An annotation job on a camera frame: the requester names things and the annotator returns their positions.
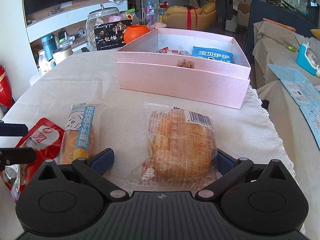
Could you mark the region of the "blue children picture book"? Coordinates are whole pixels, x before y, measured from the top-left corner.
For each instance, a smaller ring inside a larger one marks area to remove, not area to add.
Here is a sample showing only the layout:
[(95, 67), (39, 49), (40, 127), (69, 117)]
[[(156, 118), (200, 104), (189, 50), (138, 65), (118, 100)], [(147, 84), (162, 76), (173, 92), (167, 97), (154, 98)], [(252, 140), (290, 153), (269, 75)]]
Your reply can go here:
[(319, 108), (319, 91), (299, 70), (275, 64), (268, 64), (268, 66), (296, 104)]

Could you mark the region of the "blue toy device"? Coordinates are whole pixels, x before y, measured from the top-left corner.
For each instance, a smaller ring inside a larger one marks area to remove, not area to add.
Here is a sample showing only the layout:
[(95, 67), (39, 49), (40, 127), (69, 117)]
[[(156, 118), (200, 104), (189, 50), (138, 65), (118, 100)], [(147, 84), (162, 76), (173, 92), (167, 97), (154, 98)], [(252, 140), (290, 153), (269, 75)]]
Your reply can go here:
[(311, 75), (319, 77), (319, 57), (308, 44), (301, 44), (296, 63)]

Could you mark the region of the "yellow sofa with ribbon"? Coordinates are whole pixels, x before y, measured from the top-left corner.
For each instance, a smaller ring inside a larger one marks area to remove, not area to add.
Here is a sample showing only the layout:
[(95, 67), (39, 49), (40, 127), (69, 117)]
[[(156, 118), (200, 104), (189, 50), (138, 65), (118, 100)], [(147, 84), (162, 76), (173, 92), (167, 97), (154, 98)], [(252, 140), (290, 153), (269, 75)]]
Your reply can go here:
[(166, 24), (167, 28), (205, 31), (216, 19), (216, 0), (209, 0), (201, 8), (191, 5), (169, 7), (162, 16), (162, 23)]

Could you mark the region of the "black remote control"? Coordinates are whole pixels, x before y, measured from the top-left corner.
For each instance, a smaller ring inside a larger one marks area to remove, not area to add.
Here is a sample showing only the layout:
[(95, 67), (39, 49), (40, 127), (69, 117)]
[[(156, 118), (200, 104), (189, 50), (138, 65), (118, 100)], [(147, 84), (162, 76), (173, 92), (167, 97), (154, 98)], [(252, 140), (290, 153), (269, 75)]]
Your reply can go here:
[(85, 53), (85, 52), (90, 52), (90, 50), (87, 49), (86, 47), (81, 48), (81, 51), (82, 51), (83, 53)]

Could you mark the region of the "red vase ornament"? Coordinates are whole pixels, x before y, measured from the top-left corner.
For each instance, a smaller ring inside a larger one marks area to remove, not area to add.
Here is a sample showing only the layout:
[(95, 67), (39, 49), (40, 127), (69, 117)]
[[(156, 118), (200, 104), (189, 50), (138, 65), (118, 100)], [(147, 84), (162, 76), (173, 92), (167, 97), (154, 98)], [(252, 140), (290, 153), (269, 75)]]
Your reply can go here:
[(0, 65), (0, 103), (1, 105), (12, 107), (12, 91), (7, 71), (3, 65)]

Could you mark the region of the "red strawberry snack bag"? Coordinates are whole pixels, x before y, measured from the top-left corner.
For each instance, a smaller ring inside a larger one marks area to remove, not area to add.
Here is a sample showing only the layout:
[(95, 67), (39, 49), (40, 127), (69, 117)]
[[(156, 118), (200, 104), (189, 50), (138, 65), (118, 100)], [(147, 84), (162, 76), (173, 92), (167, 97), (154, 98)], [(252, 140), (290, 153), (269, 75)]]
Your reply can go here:
[(156, 53), (180, 55), (181, 50), (171, 50), (168, 47), (164, 47), (164, 48), (156, 51)]

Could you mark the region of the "yellow cushion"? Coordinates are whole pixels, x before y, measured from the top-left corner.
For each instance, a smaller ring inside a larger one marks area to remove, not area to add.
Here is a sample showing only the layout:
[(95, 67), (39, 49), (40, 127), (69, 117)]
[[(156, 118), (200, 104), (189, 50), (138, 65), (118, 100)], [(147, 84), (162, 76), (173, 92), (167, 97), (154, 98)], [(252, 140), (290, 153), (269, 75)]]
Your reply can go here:
[(320, 29), (311, 29), (310, 31), (315, 38), (320, 40)]

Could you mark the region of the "orange pumpkin bucket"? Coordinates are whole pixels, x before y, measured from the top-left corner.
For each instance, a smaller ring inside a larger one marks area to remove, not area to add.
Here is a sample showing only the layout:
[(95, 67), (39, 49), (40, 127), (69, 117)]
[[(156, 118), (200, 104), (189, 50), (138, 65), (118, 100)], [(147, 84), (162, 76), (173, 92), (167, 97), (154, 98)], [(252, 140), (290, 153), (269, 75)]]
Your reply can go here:
[(127, 27), (124, 33), (124, 42), (125, 44), (129, 44), (149, 31), (150, 30), (146, 25), (131, 25)]

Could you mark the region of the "blue seaweed biscuit bag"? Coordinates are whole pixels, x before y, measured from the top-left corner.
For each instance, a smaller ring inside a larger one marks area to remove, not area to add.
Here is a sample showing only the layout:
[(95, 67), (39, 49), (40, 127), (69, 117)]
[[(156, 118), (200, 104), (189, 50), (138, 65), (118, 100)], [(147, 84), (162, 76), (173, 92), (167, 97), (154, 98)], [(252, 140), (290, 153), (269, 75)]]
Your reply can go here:
[(203, 48), (203, 47), (193, 46), (191, 55), (193, 57), (200, 57), (203, 59), (233, 63), (232, 53), (224, 50), (216, 49), (216, 48)]

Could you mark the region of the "long cheese bread packet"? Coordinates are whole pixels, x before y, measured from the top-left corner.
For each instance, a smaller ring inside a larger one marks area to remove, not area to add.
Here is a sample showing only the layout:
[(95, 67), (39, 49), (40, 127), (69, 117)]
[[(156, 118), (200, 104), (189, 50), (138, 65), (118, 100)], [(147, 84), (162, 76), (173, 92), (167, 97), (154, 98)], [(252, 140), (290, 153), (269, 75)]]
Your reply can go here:
[(102, 105), (92, 103), (68, 107), (59, 164), (71, 164), (76, 159), (89, 159), (98, 154), (101, 109)]

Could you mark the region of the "round toast bread packet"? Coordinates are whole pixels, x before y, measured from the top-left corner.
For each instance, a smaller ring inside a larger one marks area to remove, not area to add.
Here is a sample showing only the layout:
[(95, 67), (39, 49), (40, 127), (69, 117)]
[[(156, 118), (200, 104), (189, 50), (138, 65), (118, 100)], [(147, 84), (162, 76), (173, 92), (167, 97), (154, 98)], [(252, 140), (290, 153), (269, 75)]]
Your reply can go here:
[(143, 112), (149, 156), (127, 176), (125, 187), (195, 192), (220, 177), (210, 117), (149, 102)]

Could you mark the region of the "pink plush toy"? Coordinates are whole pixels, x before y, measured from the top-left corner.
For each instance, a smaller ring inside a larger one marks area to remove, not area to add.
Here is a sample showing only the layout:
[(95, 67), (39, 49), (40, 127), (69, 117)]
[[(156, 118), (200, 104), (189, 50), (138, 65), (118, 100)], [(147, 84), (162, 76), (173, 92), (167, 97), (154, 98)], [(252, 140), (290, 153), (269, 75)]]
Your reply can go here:
[(150, 25), (150, 24), (148, 25), (148, 29), (150, 31), (155, 30), (155, 29), (159, 29), (159, 28), (166, 28), (166, 27), (167, 27), (167, 25), (164, 23), (161, 23), (161, 22), (156, 22), (152, 25)]

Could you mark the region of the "small snack jar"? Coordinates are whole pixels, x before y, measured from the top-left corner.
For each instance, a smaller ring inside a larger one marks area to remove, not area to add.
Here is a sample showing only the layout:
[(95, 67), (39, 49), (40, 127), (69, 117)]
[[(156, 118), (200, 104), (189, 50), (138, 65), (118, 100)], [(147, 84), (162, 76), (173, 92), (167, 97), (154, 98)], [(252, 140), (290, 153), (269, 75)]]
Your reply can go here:
[(44, 76), (46, 73), (52, 70), (51, 63), (47, 60), (44, 50), (38, 52), (38, 65), (41, 76)]

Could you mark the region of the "teal thermos bottle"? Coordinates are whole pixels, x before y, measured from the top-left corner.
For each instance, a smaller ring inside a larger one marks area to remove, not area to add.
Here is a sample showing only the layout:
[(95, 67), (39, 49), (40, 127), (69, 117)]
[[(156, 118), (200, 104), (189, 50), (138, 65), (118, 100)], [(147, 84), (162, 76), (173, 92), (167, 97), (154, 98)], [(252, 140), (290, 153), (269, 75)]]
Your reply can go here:
[(53, 52), (57, 49), (55, 35), (53, 33), (41, 37), (41, 43), (48, 62), (53, 59)]

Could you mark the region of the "pink gift box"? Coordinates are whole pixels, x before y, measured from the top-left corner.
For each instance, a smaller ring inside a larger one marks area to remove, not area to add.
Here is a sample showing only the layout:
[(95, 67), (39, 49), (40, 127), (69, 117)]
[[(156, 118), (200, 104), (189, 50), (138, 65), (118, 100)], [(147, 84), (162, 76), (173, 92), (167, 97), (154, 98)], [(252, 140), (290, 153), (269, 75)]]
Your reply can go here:
[[(160, 53), (163, 48), (191, 53), (194, 47), (233, 54), (233, 62)], [(240, 109), (251, 72), (235, 38), (186, 29), (159, 28), (116, 51), (122, 89), (173, 96)]]

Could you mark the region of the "black plum snack box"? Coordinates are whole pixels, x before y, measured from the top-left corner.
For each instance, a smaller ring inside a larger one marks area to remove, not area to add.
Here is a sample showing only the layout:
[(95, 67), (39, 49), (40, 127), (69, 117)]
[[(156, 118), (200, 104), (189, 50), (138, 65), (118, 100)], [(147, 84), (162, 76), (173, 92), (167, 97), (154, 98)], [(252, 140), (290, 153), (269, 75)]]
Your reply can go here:
[(97, 50), (109, 50), (125, 45), (124, 33), (132, 25), (132, 20), (121, 20), (107, 24), (105, 27), (95, 28), (95, 42)]

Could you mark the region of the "red chicken leg packet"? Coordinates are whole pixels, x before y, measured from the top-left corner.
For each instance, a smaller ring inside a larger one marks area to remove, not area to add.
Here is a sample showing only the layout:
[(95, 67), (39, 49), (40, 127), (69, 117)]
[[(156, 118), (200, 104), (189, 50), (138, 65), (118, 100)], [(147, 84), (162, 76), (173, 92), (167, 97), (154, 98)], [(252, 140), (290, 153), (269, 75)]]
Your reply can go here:
[(1, 178), (15, 202), (42, 163), (58, 156), (64, 132), (47, 118), (31, 129), (1, 121), (1, 137), (21, 137), (14, 148), (1, 148)]

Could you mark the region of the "glass jar with nuts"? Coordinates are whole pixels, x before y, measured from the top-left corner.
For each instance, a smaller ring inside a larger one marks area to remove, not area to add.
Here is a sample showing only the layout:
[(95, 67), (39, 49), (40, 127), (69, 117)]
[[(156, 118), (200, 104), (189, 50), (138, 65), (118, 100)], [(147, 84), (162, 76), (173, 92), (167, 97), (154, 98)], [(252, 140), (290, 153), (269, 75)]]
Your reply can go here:
[(100, 5), (100, 9), (90, 12), (86, 21), (86, 36), (89, 44), (92, 47), (96, 47), (95, 42), (95, 28), (105, 27), (109, 23), (118, 22), (123, 20), (122, 14), (117, 7), (104, 7), (104, 4)]

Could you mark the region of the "cream mug with lid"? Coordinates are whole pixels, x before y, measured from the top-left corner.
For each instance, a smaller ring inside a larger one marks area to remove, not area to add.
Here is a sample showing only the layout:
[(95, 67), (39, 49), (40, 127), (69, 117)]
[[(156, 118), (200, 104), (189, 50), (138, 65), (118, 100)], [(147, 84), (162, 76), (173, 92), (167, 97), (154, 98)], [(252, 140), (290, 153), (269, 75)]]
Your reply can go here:
[(71, 46), (64, 46), (53, 51), (52, 67), (58, 65), (69, 56), (73, 55)]

